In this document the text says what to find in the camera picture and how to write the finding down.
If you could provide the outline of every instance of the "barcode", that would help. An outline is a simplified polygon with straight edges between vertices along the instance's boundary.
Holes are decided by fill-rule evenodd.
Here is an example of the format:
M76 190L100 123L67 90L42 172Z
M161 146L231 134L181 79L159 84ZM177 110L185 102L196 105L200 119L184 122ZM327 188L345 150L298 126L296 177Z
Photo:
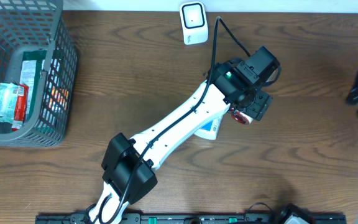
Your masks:
M19 96L24 96L24 87L19 86Z

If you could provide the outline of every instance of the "wooden table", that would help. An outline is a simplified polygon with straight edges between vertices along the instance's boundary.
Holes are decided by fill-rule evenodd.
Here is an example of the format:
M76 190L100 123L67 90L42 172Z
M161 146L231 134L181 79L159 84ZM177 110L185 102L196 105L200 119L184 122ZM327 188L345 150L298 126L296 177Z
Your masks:
M0 223L97 202L109 140L147 129L196 90L218 15L251 52L264 45L281 62L273 103L249 126L225 115L216 141L189 138L130 208L232 213L293 202L352 223L358 107L344 99L358 69L358 14L209 13L208 42L186 46L177 12L64 12L80 54L67 137L50 149L0 147ZM217 62L232 57L244 54L221 27Z

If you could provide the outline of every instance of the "plastic basket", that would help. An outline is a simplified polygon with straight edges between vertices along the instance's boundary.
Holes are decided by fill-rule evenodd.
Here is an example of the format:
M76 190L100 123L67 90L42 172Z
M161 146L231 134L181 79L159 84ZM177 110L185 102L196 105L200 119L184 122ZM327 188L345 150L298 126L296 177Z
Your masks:
M46 50L34 112L19 130L0 134L0 146L49 147L63 141L77 54L62 9L62 0L0 0L0 83L19 83L24 52Z

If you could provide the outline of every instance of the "white wall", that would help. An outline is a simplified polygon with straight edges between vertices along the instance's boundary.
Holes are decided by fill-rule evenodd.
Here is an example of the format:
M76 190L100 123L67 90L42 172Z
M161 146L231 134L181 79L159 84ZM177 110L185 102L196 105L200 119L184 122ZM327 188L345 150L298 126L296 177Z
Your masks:
M186 0L63 0L66 10L177 11ZM358 0L202 0L209 12L358 13Z

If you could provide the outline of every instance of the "blue label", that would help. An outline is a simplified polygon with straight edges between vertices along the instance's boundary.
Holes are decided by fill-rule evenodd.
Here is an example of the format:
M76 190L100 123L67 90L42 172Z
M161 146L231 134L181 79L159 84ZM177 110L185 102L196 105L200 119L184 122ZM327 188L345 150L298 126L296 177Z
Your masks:
M203 129L203 130L206 130L206 131L211 131L211 128L212 128L212 122L209 122L208 124L204 125L202 128L200 129Z

